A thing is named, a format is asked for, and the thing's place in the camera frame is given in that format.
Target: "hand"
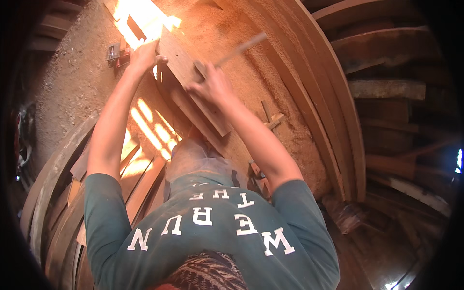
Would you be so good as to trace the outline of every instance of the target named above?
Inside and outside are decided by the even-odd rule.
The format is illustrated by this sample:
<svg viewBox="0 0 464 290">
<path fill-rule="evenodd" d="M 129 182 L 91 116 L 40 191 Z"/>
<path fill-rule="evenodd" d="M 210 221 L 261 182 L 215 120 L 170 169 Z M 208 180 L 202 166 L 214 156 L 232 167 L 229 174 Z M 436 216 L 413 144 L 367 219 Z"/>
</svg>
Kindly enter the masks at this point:
<svg viewBox="0 0 464 290">
<path fill-rule="evenodd" d="M 215 68 L 212 63 L 206 64 L 206 80 L 204 82 L 200 84 L 190 83 L 185 89 L 219 108 L 226 108 L 229 101 L 236 98 L 230 80 L 221 68 Z"/>
<path fill-rule="evenodd" d="M 140 69 L 142 72 L 152 70 L 158 62 L 168 62 L 168 58 L 156 55 L 156 46 L 160 41 L 157 39 L 140 39 L 137 49 L 130 54 L 130 64 Z"/>
</svg>

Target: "patterned scarf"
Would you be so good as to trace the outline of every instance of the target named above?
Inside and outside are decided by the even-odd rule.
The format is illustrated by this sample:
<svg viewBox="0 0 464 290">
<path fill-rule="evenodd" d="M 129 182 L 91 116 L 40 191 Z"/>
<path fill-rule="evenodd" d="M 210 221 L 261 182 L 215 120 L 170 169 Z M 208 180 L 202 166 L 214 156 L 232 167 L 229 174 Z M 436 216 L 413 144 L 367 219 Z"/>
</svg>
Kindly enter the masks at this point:
<svg viewBox="0 0 464 290">
<path fill-rule="evenodd" d="M 232 257 L 216 251 L 191 255 L 156 290 L 247 290 Z"/>
</svg>

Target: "white lettering on shirt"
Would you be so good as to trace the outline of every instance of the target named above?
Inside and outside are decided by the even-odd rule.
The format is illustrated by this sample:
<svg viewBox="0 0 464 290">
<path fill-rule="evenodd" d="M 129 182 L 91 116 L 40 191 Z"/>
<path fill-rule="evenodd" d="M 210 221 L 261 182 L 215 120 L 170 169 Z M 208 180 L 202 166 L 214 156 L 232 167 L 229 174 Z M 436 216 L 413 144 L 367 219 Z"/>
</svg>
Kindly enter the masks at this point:
<svg viewBox="0 0 464 290">
<path fill-rule="evenodd" d="M 211 221 L 211 210 L 212 208 L 210 207 L 205 207 L 205 212 L 200 213 L 201 207 L 194 207 L 193 208 L 193 222 L 197 225 L 203 225 L 203 226 L 212 226 L 213 222 Z M 198 220 L 199 215 L 204 215 L 205 220 Z"/>
<path fill-rule="evenodd" d="M 242 213 L 236 213 L 234 215 L 235 220 L 238 220 L 239 218 L 244 218 L 240 220 L 240 227 L 244 227 L 246 225 L 249 226 L 250 229 L 248 230 L 237 230 L 237 236 L 244 236 L 244 235 L 251 235 L 252 233 L 258 233 L 257 230 L 255 230 L 255 227 L 253 226 L 253 223 L 251 222 L 251 219 L 247 217 L 246 215 Z"/>
<path fill-rule="evenodd" d="M 199 194 L 194 194 L 193 197 L 189 198 L 188 200 L 202 200 L 203 199 L 203 193 Z"/>
<path fill-rule="evenodd" d="M 169 226 L 169 223 L 173 220 L 173 219 L 176 219 L 175 221 L 175 225 L 174 225 L 174 229 L 171 231 L 171 233 L 173 235 L 178 235 L 178 236 L 181 236 L 182 235 L 182 231 L 179 230 L 180 228 L 180 220 L 182 219 L 182 216 L 181 215 L 176 215 L 175 217 L 172 217 L 170 219 L 168 219 L 168 221 L 166 222 L 166 226 L 164 227 L 164 230 L 163 232 L 161 233 L 161 235 L 165 235 L 167 234 L 169 231 L 168 231 L 168 226 Z"/>
<path fill-rule="evenodd" d="M 222 193 L 222 198 L 223 199 L 229 199 L 229 196 L 227 195 L 227 190 L 225 190 L 225 189 L 215 189 L 213 198 L 218 199 L 219 198 L 219 193 Z"/>
<path fill-rule="evenodd" d="M 152 227 L 147 229 L 147 232 L 145 233 L 145 238 L 143 238 L 142 231 L 140 229 L 136 229 L 134 237 L 132 238 L 132 243 L 130 243 L 130 246 L 128 246 L 127 249 L 130 251 L 135 250 L 135 244 L 137 243 L 137 240 L 139 240 L 140 248 L 142 249 L 142 251 L 148 251 L 147 240 L 151 230 L 153 230 Z"/>
<path fill-rule="evenodd" d="M 241 205 L 241 204 L 237 204 L 237 207 L 238 207 L 238 208 L 244 208 L 244 207 L 252 206 L 252 205 L 255 204 L 255 202 L 252 201 L 252 200 L 251 200 L 250 202 L 246 201 L 246 193 L 241 193 L 240 195 L 242 196 L 243 204 L 242 204 L 242 205 Z"/>
<path fill-rule="evenodd" d="M 285 238 L 283 234 L 284 230 L 282 227 L 276 229 L 274 231 L 274 234 L 276 234 L 276 239 L 273 240 L 271 238 L 271 232 L 262 232 L 261 235 L 264 237 L 264 246 L 266 247 L 266 250 L 264 251 L 264 255 L 266 256 L 274 256 L 274 254 L 269 250 L 269 243 L 271 243 L 276 249 L 279 247 L 280 241 L 282 241 L 282 244 L 285 247 L 284 253 L 286 255 L 293 253 L 295 251 L 295 248 L 290 246 L 289 242 Z"/>
</svg>

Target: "dirt floor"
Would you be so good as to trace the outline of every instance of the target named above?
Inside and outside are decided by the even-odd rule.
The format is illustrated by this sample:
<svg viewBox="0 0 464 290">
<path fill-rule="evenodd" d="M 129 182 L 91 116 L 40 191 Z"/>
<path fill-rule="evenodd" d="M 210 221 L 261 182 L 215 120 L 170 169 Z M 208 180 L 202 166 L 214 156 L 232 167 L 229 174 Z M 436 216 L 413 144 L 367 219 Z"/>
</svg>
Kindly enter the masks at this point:
<svg viewBox="0 0 464 290">
<path fill-rule="evenodd" d="M 212 0 L 155 0 L 154 3 L 167 16 L 182 19 L 179 29 L 173 33 L 192 58 L 218 60 L 252 36 L 240 23 L 240 15 L 220 9 Z M 122 74 L 115 77 L 113 70 L 107 66 L 106 50 L 109 44 L 120 39 L 109 12 L 100 1 L 93 0 L 61 42 L 47 65 L 41 85 L 33 92 L 38 105 L 37 147 L 33 153 L 37 169 L 43 167 L 73 126 L 94 110 L 101 112 Z M 277 127 L 278 138 L 298 163 L 315 196 L 328 192 L 331 185 L 325 168 L 291 96 L 283 85 L 278 91 L 275 88 L 269 90 L 269 84 L 282 83 L 278 75 L 274 73 L 270 79 L 264 79 L 255 68 L 250 53 L 232 59 L 223 65 L 223 70 L 239 98 L 263 122 L 267 120 L 261 100 L 267 101 L 272 114 L 285 114 L 283 123 Z M 182 124 L 172 113 L 149 74 L 142 80 L 132 105 L 129 133 L 138 135 L 144 149 L 168 159 L 178 141 L 174 130 L 185 136 L 188 124 Z M 246 171 L 249 153 L 237 134 L 231 134 L 225 157 L 234 160 L 239 168 Z"/>
</svg>

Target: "forearm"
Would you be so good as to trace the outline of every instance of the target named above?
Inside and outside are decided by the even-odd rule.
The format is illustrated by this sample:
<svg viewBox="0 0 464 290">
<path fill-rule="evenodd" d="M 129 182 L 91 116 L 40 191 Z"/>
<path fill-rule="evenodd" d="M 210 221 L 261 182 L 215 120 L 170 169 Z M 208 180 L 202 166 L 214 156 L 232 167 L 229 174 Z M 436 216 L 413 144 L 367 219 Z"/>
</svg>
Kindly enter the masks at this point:
<svg viewBox="0 0 464 290">
<path fill-rule="evenodd" d="M 271 191 L 289 180 L 303 180 L 298 165 L 282 143 L 240 100 L 232 98 L 220 106 L 253 160 L 266 175 Z"/>
<path fill-rule="evenodd" d="M 144 71 L 129 65 L 109 97 L 92 134 L 87 174 L 104 173 L 119 180 L 119 164 L 129 109 Z"/>
</svg>

